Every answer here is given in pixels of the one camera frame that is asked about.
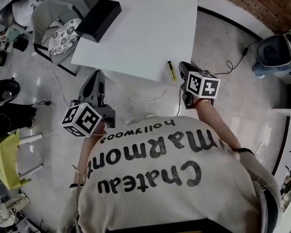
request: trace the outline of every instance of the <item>white cube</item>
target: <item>white cube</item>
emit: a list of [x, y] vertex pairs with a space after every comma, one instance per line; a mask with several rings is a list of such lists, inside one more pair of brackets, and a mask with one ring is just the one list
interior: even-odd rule
[[90, 137], [100, 121], [97, 111], [88, 103], [81, 103], [66, 110], [62, 127], [75, 137]]
[[215, 99], [221, 80], [206, 72], [189, 72], [186, 90], [200, 99]]

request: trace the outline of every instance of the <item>gray chair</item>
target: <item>gray chair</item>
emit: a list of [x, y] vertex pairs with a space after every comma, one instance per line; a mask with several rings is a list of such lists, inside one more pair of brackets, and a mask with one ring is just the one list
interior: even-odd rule
[[42, 46], [42, 39], [52, 22], [54, 22], [61, 15], [69, 13], [71, 11], [75, 12], [77, 16], [83, 20], [83, 16], [81, 15], [81, 13], [74, 5], [70, 3], [60, 2], [56, 0], [43, 1], [38, 4], [38, 6], [34, 9], [31, 15], [31, 21], [33, 26], [34, 51], [40, 54], [42, 57], [46, 58], [47, 60], [51, 61], [55, 65], [59, 66], [61, 69], [70, 73], [71, 75], [76, 76], [75, 73], [62, 66], [60, 63], [62, 63], [69, 55], [74, 52], [77, 44], [74, 44], [73, 47], [71, 47], [65, 53], [58, 55], [50, 54], [50, 57], [40, 51], [40, 49], [48, 51], [47, 47]]

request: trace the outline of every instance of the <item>chair backrest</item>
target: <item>chair backrest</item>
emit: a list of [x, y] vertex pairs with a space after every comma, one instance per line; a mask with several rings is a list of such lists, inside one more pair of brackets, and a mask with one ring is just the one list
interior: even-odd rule
[[71, 11], [75, 12], [73, 10], [73, 5], [66, 2], [48, 0], [38, 4], [31, 15], [33, 43], [41, 44], [46, 30], [52, 22], [60, 15]]

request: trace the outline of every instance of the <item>glossy floor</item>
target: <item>glossy floor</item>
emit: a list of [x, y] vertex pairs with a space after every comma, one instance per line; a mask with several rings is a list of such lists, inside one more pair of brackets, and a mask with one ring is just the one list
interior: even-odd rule
[[[226, 61], [237, 63], [242, 50], [255, 39], [234, 26], [198, 12], [196, 35], [192, 60], [202, 69], [211, 73], [226, 72], [229, 69]], [[282, 141], [285, 127], [284, 116], [271, 109], [285, 104], [285, 85], [274, 75], [264, 79], [254, 76], [251, 66], [255, 61], [255, 45], [250, 47], [247, 56], [230, 75], [222, 78], [215, 108], [219, 111], [228, 126], [239, 138], [243, 147], [255, 151], [261, 141], [257, 157], [266, 168], [272, 170]], [[31, 60], [33, 52], [29, 45], [25, 52], [14, 50], [8, 57], [6, 65], [0, 67], [0, 78], [15, 76], [21, 85], [21, 92], [16, 103], [31, 104], [50, 100], [50, 107], [39, 106], [36, 126], [32, 130], [21, 130], [22, 136], [42, 132], [43, 139], [21, 146], [17, 154], [19, 171], [25, 171], [38, 163], [44, 168], [32, 175], [32, 181], [23, 187], [31, 199], [26, 208], [28, 216], [39, 225], [41, 220], [55, 229], [60, 221], [65, 202], [69, 197], [69, 186], [74, 176], [72, 164], [78, 161], [82, 140], [71, 137], [61, 126], [60, 121], [66, 110], [65, 101], [56, 77], [40, 64]], [[93, 73], [89, 67], [71, 67], [78, 69], [77, 77], [46, 60], [38, 59], [58, 76], [67, 103], [76, 99], [85, 80]], [[116, 108], [118, 126], [130, 121], [141, 120], [148, 114], [157, 116], [175, 116], [178, 111], [179, 90], [159, 83], [141, 81], [117, 73], [105, 72], [105, 102], [110, 106], [130, 100], [154, 100], [153, 103], [125, 103]], [[194, 110], [180, 108], [180, 115], [197, 117]]]

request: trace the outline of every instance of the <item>black cloth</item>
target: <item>black cloth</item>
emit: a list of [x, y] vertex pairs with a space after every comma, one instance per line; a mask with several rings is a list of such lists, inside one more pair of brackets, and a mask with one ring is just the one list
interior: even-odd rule
[[31, 105], [6, 103], [0, 106], [0, 134], [32, 126], [36, 109]]

